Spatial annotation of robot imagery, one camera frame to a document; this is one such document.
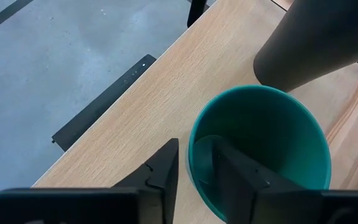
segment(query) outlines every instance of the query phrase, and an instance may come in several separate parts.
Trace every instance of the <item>dark gray tube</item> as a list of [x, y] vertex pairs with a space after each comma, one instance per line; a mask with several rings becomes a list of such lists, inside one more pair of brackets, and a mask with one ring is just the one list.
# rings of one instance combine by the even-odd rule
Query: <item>dark gray tube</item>
[[358, 0], [295, 0], [254, 59], [259, 82], [290, 91], [358, 61]]

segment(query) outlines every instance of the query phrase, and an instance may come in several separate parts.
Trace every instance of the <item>wooden table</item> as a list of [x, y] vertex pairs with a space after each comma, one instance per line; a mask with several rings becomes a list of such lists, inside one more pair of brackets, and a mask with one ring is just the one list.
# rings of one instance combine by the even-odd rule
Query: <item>wooden table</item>
[[[179, 138], [175, 223], [221, 223], [204, 205], [186, 173], [189, 133], [196, 116], [212, 97], [234, 86], [258, 83], [252, 69], [254, 55], [284, 13], [269, 0], [218, 0], [35, 187], [110, 187], [170, 138]], [[346, 116], [358, 105], [358, 65], [319, 78], [292, 94], [315, 115], [329, 142], [340, 145], [333, 152], [332, 186], [352, 185], [358, 168], [350, 179], [349, 174], [356, 160], [341, 159], [345, 149], [338, 136], [346, 133]]]

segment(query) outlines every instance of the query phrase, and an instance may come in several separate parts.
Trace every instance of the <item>black cylinder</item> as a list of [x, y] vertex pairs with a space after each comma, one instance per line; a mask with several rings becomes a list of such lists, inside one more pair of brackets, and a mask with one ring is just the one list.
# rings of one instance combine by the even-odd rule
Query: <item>black cylinder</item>
[[261, 84], [290, 91], [358, 61], [358, 0], [295, 0], [254, 59]]

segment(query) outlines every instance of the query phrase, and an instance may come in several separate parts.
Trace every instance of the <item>gray concrete floor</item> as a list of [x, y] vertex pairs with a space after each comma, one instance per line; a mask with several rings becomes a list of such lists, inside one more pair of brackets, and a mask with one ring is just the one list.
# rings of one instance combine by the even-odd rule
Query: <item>gray concrete floor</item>
[[[0, 0], [0, 10], [12, 0]], [[0, 25], [0, 190], [62, 154], [51, 136], [145, 54], [185, 30], [186, 0], [34, 0]]]

